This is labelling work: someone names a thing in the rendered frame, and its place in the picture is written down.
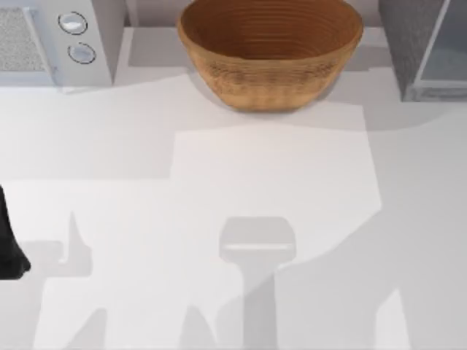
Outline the brown woven basket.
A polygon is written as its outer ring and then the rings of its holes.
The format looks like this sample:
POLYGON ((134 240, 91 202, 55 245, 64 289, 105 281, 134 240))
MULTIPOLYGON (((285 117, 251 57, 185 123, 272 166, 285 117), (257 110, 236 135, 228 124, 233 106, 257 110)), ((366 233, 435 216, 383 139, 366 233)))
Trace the brown woven basket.
POLYGON ((225 105, 285 112, 336 81, 362 38, 363 19, 346 0, 192 0, 177 30, 225 105))

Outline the pale microwave oven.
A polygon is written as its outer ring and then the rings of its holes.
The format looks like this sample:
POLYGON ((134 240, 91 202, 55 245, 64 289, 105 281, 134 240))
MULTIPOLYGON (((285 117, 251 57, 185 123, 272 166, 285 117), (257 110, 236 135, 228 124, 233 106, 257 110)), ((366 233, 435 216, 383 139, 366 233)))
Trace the pale microwave oven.
POLYGON ((0 0, 0 87, 106 88, 113 84, 126 23, 126 0, 0 0), (81 35, 65 33, 58 16, 78 12, 81 35), (96 59, 75 63, 69 45, 89 44, 96 59))

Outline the round microwave knob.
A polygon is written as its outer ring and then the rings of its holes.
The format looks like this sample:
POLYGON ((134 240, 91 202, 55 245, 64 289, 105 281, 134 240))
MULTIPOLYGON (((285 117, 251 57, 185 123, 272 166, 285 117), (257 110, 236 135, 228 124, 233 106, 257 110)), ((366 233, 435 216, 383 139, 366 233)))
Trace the round microwave knob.
POLYGON ((67 53, 75 63, 82 65, 91 64, 96 59, 96 51, 89 44, 83 42, 69 45, 67 53))
POLYGON ((71 35, 81 35, 88 29, 86 18, 78 12, 60 14, 58 25, 65 33, 71 35))

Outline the grey cabinet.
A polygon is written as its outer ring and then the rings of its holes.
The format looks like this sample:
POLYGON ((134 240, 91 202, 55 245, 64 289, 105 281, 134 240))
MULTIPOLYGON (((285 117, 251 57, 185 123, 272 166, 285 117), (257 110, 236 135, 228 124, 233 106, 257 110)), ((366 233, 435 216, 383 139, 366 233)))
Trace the grey cabinet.
POLYGON ((467 0, 379 0, 404 102, 467 102, 467 0))

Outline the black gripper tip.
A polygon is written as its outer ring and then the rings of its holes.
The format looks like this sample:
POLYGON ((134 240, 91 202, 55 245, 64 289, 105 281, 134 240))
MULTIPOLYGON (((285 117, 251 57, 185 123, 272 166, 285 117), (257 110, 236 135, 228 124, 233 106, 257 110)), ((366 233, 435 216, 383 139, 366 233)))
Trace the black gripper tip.
POLYGON ((31 270, 31 263, 10 224, 6 198, 0 185, 0 280, 18 280, 31 270))

